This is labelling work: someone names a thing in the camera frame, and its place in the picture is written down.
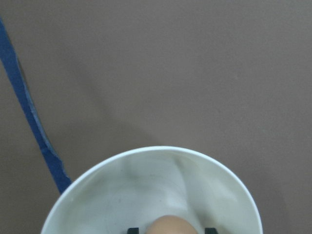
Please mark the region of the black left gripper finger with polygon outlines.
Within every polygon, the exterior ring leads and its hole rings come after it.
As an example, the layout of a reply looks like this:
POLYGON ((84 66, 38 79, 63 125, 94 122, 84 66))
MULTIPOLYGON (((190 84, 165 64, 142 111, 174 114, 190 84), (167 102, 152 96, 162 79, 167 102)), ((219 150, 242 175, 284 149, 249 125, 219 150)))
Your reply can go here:
POLYGON ((128 229, 128 234, 139 234, 139 228, 129 228, 128 229))

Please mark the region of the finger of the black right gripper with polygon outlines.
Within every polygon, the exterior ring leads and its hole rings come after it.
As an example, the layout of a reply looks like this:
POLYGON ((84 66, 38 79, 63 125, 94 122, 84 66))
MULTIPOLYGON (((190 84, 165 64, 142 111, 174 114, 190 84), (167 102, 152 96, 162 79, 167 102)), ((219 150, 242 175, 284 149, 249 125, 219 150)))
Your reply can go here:
POLYGON ((216 228, 205 228, 205 234, 218 234, 216 228))

